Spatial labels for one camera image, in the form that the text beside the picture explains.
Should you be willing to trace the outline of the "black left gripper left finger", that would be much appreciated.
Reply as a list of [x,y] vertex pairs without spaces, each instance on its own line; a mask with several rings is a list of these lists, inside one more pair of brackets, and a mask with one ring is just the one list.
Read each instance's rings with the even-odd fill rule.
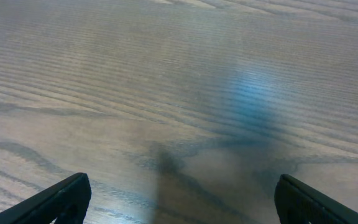
[[90,200],[88,175],[75,173],[0,212],[0,224],[83,223]]

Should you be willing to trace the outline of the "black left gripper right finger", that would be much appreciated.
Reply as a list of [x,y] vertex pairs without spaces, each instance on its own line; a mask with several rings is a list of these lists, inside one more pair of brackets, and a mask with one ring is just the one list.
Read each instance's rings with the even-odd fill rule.
[[288,174],[275,187],[281,224],[358,224],[358,213]]

